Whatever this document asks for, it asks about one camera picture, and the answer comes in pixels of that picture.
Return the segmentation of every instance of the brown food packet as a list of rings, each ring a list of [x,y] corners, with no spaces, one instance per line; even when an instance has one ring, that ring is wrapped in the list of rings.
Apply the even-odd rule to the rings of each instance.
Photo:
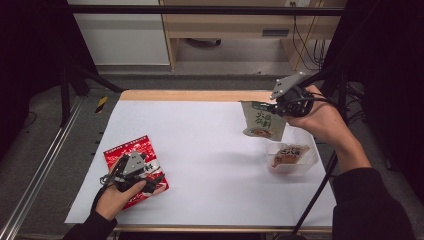
[[[286,122],[283,118],[267,111],[268,103],[241,101],[247,128],[243,133],[250,137],[263,137],[281,141]]]
[[[307,151],[309,151],[308,145],[288,145],[275,154],[271,166],[276,167],[279,164],[296,164]]]

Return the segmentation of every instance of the green packet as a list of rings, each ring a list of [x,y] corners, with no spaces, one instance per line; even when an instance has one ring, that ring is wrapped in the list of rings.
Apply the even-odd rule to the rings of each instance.
[[[268,103],[257,101],[241,101],[246,129],[243,133],[249,137],[263,137],[280,142],[283,138],[286,121],[277,114],[268,111]]]

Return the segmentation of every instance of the black sleeve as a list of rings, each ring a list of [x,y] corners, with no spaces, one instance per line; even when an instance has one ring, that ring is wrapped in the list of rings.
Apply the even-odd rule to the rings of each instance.
[[[333,186],[337,202],[333,240],[415,239],[405,210],[375,169],[345,172],[334,179]]]
[[[116,219],[108,221],[96,211],[92,211],[83,224],[76,224],[63,240],[105,240],[117,224]]]

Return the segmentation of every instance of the person's left hand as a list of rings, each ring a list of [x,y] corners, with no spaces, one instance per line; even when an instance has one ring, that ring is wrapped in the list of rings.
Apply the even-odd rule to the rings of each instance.
[[[96,212],[105,219],[112,221],[125,204],[139,193],[145,185],[146,181],[138,182],[125,192],[120,192],[114,184],[109,186],[97,202]]]

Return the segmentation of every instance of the yellow and black tape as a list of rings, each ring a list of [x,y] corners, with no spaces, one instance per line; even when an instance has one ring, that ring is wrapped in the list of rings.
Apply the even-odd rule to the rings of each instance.
[[[107,100],[107,97],[102,97],[100,99],[99,104],[97,105],[97,108],[96,108],[96,113],[101,113],[102,112],[103,107],[106,104],[106,100]]]

